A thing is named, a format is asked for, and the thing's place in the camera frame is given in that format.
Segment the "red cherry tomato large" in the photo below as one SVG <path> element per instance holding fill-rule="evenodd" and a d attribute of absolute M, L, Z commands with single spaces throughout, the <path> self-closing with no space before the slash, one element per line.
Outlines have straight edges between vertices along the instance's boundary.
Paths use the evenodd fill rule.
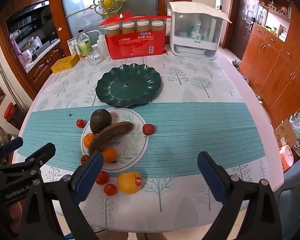
<path fill-rule="evenodd" d="M 101 171 L 101 172 L 99 173 L 99 175 L 97 176 L 97 178 L 96 178 L 96 183 L 97 183 L 98 185 L 104 185 L 104 184 L 107 184 L 108 181 L 109 181 L 109 175 L 108 175 L 108 173 L 105 172 L 105 171 Z"/>

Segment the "red cherry tomato small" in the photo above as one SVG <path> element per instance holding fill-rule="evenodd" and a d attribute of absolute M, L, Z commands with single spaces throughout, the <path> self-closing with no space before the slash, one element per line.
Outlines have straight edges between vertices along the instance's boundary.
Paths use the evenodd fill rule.
<path fill-rule="evenodd" d="M 107 184 L 103 191 L 107 196 L 114 196 L 117 193 L 117 188 L 114 184 Z"/>

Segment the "small yellow-orange tangerine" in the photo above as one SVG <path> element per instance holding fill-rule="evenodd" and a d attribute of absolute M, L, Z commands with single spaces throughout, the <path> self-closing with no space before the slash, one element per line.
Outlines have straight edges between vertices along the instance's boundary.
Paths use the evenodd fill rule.
<path fill-rule="evenodd" d="M 88 133 L 84 136 L 83 138 L 83 145 L 85 146 L 85 148 L 89 149 L 91 143 L 94 141 L 96 137 L 96 134 L 94 133 Z"/>

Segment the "brown overripe banana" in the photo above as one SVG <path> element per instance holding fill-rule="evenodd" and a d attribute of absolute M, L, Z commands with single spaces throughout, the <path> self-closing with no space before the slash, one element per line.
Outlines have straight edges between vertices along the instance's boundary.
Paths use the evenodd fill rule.
<path fill-rule="evenodd" d="M 106 144 L 112 139 L 129 133 L 134 128 L 134 124 L 128 121 L 112 124 L 99 132 L 89 146 L 89 154 L 101 152 Z"/>

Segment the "orange mandarin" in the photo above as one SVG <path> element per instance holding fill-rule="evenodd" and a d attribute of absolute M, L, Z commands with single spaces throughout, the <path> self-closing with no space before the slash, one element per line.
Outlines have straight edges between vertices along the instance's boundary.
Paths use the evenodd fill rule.
<path fill-rule="evenodd" d="M 103 161 L 105 163 L 113 163 L 117 161 L 117 151 L 114 148 L 108 147 L 102 151 Z"/>

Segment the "large yellow orange with sticker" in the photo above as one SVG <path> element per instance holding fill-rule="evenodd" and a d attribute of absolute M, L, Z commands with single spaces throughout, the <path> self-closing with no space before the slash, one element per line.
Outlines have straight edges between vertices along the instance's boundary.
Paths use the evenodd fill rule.
<path fill-rule="evenodd" d="M 142 188 L 142 178 L 138 172 L 125 172 L 118 176 L 117 187 L 124 194 L 135 194 Z"/>

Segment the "dark avocado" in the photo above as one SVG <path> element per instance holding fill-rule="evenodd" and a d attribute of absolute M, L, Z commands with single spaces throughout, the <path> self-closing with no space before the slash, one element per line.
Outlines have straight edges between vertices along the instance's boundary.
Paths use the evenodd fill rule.
<path fill-rule="evenodd" d="M 90 117 L 90 129 L 94 134 L 99 133 L 112 122 L 111 114 L 105 109 L 95 110 Z"/>

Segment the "tree print tablecloth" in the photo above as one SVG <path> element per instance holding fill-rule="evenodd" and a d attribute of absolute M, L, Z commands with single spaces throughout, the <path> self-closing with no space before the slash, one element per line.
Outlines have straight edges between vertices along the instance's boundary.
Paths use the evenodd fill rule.
<path fill-rule="evenodd" d="M 53 74 L 43 85 L 26 116 L 20 131 L 37 107 L 43 110 L 94 107 L 94 110 L 109 106 L 96 95 L 98 80 L 104 73 L 123 64 L 145 64 L 161 75 L 161 90 L 149 100 L 150 103 L 188 102 L 242 102 L 256 125 L 266 154 L 267 169 L 253 179 L 246 179 L 243 172 L 231 172 L 244 181 L 258 182 L 266 179 L 277 190 L 283 184 L 283 171 L 273 127 L 264 108 L 257 100 L 242 75 L 222 55 L 213 60 L 178 57 L 168 51 L 160 56 L 132 59 L 104 60 L 91 66 L 85 59 L 64 72 Z M 45 164 L 42 169 L 45 182 L 58 181 L 67 171 Z M 116 184 L 117 174 L 108 173 L 110 183 Z M 168 232 L 204 226 L 214 221 L 221 209 L 200 174 L 181 177 L 152 178 L 141 174 L 142 189 L 131 195 L 117 192 L 107 196 L 103 186 L 94 185 L 81 209 L 93 227 L 128 232 Z"/>

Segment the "yellow tin box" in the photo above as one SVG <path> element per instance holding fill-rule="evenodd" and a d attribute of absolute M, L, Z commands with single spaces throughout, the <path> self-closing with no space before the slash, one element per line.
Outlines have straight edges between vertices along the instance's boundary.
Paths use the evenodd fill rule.
<path fill-rule="evenodd" d="M 74 68 L 74 66 L 77 64 L 78 61 L 79 61 L 78 55 L 67 56 L 56 61 L 51 67 L 51 70 L 54 74 L 63 72 L 65 70 Z"/>

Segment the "white round printed placemat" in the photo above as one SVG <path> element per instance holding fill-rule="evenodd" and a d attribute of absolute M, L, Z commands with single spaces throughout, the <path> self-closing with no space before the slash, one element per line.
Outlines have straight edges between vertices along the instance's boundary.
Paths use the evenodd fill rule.
<path fill-rule="evenodd" d="M 114 163 L 105 163 L 103 169 L 108 173 L 119 173 L 135 165 L 145 153 L 148 138 L 142 128 L 146 124 L 143 117 L 134 110 L 127 108 L 109 108 L 112 123 L 128 121 L 134 124 L 132 131 L 126 135 L 117 136 L 106 144 L 116 150 L 117 160 Z"/>

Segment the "small silver can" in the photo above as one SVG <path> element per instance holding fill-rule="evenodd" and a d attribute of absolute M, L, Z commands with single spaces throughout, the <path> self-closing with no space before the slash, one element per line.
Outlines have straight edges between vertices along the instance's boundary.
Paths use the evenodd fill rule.
<path fill-rule="evenodd" d="M 81 59 L 83 56 L 82 56 L 79 44 L 74 45 L 74 50 L 75 50 L 75 53 L 78 56 L 78 58 Z"/>

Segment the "white small carton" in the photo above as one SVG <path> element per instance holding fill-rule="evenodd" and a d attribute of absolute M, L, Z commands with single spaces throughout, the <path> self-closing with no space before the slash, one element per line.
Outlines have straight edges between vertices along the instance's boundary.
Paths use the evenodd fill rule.
<path fill-rule="evenodd" d="M 75 37 L 67 40 L 68 48 L 71 55 L 76 55 L 75 46 L 77 45 L 77 39 Z"/>

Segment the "clear drinking glass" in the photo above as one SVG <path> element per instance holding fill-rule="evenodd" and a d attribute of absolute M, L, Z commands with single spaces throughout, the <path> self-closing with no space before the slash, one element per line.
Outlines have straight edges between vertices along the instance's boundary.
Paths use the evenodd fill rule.
<path fill-rule="evenodd" d="M 93 48 L 91 52 L 87 53 L 87 59 L 91 66 L 98 65 L 102 62 L 99 48 Z"/>

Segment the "clear bottle green label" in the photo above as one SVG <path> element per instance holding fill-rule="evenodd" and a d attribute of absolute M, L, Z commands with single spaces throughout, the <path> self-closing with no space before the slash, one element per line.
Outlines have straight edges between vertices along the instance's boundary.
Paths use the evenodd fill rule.
<path fill-rule="evenodd" d="M 91 42 L 89 36 L 84 32 L 83 29 L 78 31 L 78 45 L 81 51 L 81 54 L 86 57 L 92 51 Z"/>

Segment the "dark green scalloped plate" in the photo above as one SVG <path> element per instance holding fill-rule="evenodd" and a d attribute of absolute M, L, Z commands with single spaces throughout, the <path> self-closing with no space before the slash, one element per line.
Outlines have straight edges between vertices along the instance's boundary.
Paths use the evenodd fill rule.
<path fill-rule="evenodd" d="M 129 108 L 154 98 L 161 89 L 161 75 L 145 64 L 123 64 L 104 73 L 98 80 L 96 95 L 112 107 Z"/>

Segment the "white squeeze wash bottle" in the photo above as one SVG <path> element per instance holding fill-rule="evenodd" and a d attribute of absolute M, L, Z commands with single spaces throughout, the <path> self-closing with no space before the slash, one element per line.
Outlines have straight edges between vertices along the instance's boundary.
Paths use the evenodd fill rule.
<path fill-rule="evenodd" d="M 88 31 L 88 34 L 90 34 L 90 33 L 98 33 L 98 39 L 97 39 L 97 42 L 95 44 L 97 44 L 98 48 L 100 49 L 101 57 L 103 59 L 109 59 L 110 54 L 109 54 L 109 50 L 108 50 L 108 46 L 107 46 L 107 43 L 106 43 L 105 36 L 102 35 L 99 30 L 90 30 L 90 31 Z"/>

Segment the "red paper cup package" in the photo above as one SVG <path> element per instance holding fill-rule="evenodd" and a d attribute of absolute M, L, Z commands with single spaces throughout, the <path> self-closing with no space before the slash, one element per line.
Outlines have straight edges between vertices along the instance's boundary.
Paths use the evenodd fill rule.
<path fill-rule="evenodd" d="M 167 23 L 171 16 L 133 16 L 123 13 L 103 20 L 105 40 L 114 60 L 166 53 Z"/>

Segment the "wooden cabinet right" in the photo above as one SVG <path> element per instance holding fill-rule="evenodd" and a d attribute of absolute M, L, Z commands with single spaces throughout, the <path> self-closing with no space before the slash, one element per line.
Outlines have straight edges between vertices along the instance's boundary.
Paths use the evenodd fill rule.
<path fill-rule="evenodd" d="M 273 127 L 300 110 L 300 11 L 296 5 L 285 41 L 260 25 L 253 26 L 239 71 L 260 96 Z"/>

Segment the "white sterilizer cabinet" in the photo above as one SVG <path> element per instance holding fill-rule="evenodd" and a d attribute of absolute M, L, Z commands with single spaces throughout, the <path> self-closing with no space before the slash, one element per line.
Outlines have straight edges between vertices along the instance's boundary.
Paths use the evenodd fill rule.
<path fill-rule="evenodd" d="M 218 50 L 227 14 L 198 2 L 170 2 L 170 47 L 177 56 L 212 60 Z"/>

